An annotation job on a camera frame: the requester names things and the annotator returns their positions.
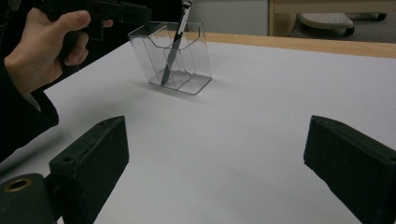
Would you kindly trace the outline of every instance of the pen holder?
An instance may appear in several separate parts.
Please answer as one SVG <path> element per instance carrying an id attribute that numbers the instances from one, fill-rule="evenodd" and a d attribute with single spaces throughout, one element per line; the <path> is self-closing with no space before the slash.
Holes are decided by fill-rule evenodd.
<path id="1" fill-rule="evenodd" d="M 128 37 L 148 83 L 194 95 L 212 79 L 203 25 L 188 22 L 174 41 L 176 30 L 176 22 L 152 22 Z"/>

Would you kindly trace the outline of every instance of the human hand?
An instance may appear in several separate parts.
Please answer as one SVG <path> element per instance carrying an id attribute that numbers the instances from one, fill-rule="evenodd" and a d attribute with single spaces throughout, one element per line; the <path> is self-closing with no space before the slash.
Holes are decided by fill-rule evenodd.
<path id="1" fill-rule="evenodd" d="M 87 27 L 90 21 L 90 14 L 84 10 L 64 14 L 54 22 L 37 8 L 29 11 L 21 42 L 5 58 L 7 71 L 21 95 L 30 94 L 62 74 L 58 55 L 64 36 Z M 104 21 L 105 27 L 111 25 L 112 21 Z M 86 33 L 78 32 L 75 46 L 64 59 L 65 65 L 78 65 L 85 60 L 88 40 Z"/>

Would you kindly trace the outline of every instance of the pen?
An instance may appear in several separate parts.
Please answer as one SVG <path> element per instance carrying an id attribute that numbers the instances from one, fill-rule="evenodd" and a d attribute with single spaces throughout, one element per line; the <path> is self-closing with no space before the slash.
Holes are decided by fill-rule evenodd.
<path id="1" fill-rule="evenodd" d="M 181 39 L 181 37 L 183 36 L 184 29 L 186 28 L 187 18 L 189 17 L 191 5 L 192 5 L 192 0 L 190 0 L 189 2 L 183 3 L 180 20 L 178 22 L 177 30 L 176 30 L 175 37 L 173 40 L 174 44 L 172 45 L 171 51 L 168 56 L 168 63 L 166 64 L 165 70 L 163 71 L 163 80 L 161 81 L 162 85 L 168 81 L 169 74 L 170 74 L 170 67 L 168 66 L 168 64 L 170 66 L 172 66 L 172 63 L 175 60 L 175 57 L 177 54 L 177 49 L 180 45 L 180 41 L 178 41 L 178 40 Z"/>

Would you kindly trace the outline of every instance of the white table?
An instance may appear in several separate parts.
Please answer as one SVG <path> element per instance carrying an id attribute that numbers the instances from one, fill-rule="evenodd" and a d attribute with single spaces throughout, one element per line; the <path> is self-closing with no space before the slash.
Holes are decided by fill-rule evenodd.
<path id="1" fill-rule="evenodd" d="M 309 120 L 396 148 L 396 60 L 208 49 L 214 79 L 196 96 L 149 85 L 129 43 L 52 87 L 60 124 L 1 163 L 0 182 L 47 175 L 94 124 L 123 115 L 131 160 L 95 223 L 359 223 L 304 165 Z"/>

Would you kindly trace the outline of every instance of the clear plastic container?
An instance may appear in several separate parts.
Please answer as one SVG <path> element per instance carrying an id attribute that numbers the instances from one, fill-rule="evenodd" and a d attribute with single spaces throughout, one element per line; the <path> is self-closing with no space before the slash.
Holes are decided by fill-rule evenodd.
<path id="1" fill-rule="evenodd" d="M 201 23 L 188 22 L 173 41 L 176 22 L 152 22 L 128 34 L 148 83 L 197 94 L 212 79 Z"/>

